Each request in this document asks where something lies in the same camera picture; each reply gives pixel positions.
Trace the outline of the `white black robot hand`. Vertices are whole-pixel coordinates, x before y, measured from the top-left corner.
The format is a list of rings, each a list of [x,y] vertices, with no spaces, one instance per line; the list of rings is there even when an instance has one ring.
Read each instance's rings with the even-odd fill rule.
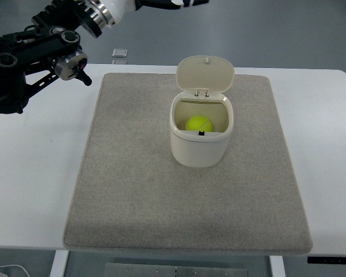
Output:
[[[85,11],[99,28],[118,24],[125,13],[134,12],[143,6],[164,10],[177,10],[208,3],[207,0],[105,0],[85,1]]]

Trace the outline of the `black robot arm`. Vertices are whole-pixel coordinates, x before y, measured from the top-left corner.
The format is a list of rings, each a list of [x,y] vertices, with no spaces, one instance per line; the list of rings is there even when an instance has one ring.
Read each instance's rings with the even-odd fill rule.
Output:
[[[52,1],[22,32],[0,37],[0,114],[21,114],[29,99],[57,79],[92,84],[76,29],[93,37],[114,19],[101,1]]]

